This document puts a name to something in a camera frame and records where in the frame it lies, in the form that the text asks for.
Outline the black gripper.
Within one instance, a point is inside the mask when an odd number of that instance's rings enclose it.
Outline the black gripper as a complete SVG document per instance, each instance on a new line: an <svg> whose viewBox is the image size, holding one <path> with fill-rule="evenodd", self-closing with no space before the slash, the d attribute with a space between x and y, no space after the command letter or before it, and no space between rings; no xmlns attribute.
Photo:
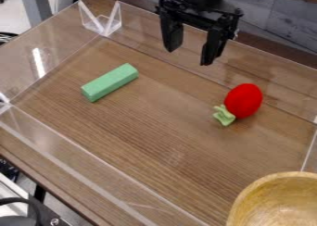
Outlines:
<svg viewBox="0 0 317 226"><path fill-rule="evenodd" d="M173 52L183 42L183 25L207 31L200 65L207 66L222 54L226 39L234 39L242 10L226 0L157 0L156 13L164 48Z"/></svg>

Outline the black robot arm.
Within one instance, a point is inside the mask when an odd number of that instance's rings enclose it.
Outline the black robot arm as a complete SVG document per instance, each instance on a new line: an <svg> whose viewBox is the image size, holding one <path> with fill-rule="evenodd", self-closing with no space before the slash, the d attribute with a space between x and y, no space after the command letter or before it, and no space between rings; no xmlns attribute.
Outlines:
<svg viewBox="0 0 317 226"><path fill-rule="evenodd" d="M200 65L212 63L224 50L226 42L238 36L243 12L224 0L157 0L156 14L161 41L172 53L183 43L183 26L189 25L207 33L202 46Z"/></svg>

